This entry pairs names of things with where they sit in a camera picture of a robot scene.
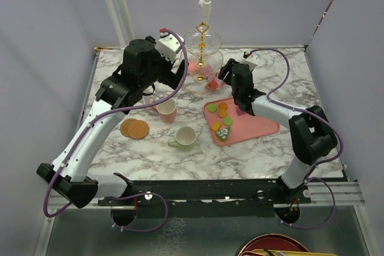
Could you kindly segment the toy purple cake slice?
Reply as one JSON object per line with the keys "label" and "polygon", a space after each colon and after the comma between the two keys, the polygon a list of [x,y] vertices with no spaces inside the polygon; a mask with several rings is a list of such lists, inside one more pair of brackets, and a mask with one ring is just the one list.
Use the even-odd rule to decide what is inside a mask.
{"label": "toy purple cake slice", "polygon": [[237,108],[237,114],[238,114],[239,116],[241,116],[241,115],[244,115],[245,112],[243,112],[240,108]]}

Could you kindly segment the three-tier glass dessert stand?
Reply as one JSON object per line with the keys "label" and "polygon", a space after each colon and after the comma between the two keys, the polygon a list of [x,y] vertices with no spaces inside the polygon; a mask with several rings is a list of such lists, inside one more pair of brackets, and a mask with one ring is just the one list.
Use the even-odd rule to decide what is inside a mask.
{"label": "three-tier glass dessert stand", "polygon": [[[201,22],[193,30],[184,35],[184,40],[188,54],[188,62],[197,62],[199,68],[197,73],[190,74],[188,72],[183,88],[192,94],[211,94],[215,91],[208,91],[205,89],[205,85],[212,79],[217,79],[220,84],[219,88],[221,88],[223,82],[218,79],[218,74],[223,66],[223,54],[220,51],[220,35],[214,32],[208,24]],[[214,74],[208,78],[203,78],[201,75],[201,70],[204,65],[209,65],[214,70]]]}

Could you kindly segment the pink serving tray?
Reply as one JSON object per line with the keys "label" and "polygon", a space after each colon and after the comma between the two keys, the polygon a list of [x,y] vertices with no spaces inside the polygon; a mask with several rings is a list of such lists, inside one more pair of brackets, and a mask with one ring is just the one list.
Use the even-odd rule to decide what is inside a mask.
{"label": "pink serving tray", "polygon": [[[216,137],[216,131],[211,130],[211,125],[214,122],[221,122],[222,126],[220,129],[223,129],[227,126],[223,124],[223,118],[220,118],[218,113],[218,105],[219,103],[226,103],[227,108],[227,116],[230,116],[233,119],[233,124],[230,126],[231,130],[229,132],[228,138],[225,142],[219,141],[219,139]],[[217,111],[214,113],[207,111],[207,105],[210,103],[214,103],[217,105]],[[239,116],[237,114],[237,106],[234,103],[234,100],[232,97],[229,98],[223,98],[221,100],[215,100],[206,103],[203,106],[203,112],[206,118],[206,122],[209,127],[209,132],[211,133],[212,141],[217,146],[224,146],[224,145],[230,145],[235,144],[238,142],[251,140],[258,137],[263,137],[266,135],[271,135],[280,130],[279,124],[276,122],[273,122],[269,119],[258,117],[258,116],[251,116],[248,114],[244,114]]]}

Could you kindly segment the toy green cake slice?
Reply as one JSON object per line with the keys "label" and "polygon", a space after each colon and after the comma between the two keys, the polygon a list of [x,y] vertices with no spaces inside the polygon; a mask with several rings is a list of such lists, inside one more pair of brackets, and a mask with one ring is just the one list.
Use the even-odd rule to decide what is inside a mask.
{"label": "toy green cake slice", "polygon": [[219,139],[219,141],[225,142],[228,138],[230,130],[231,127],[225,127],[223,129],[219,129],[215,135]]}

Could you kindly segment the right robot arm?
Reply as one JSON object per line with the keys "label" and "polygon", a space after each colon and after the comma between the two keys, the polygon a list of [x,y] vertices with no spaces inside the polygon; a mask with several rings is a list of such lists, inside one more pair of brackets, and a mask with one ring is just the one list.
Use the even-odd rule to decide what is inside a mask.
{"label": "right robot arm", "polygon": [[317,160],[338,144],[324,111],[319,106],[294,108],[268,98],[254,88],[249,65],[234,59],[221,68],[218,78],[231,86],[234,104],[242,112],[269,119],[289,130],[294,157],[278,178],[275,195],[283,203],[292,201]]}

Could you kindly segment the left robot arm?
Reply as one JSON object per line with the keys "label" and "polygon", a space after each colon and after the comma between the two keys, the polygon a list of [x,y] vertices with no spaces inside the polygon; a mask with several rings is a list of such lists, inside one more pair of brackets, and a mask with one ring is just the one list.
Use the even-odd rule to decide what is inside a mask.
{"label": "left robot arm", "polygon": [[91,109],[73,139],[52,163],[42,163],[37,174],[49,186],[78,208],[95,198],[112,197],[118,204],[131,201],[130,181],[119,173],[92,176],[91,163],[106,138],[138,104],[144,91],[155,82],[172,88],[172,98],[184,84],[188,61],[177,72],[172,68],[179,52],[186,53],[184,39],[168,29],[159,40],[148,36],[130,41],[122,62],[111,76],[101,82]]}

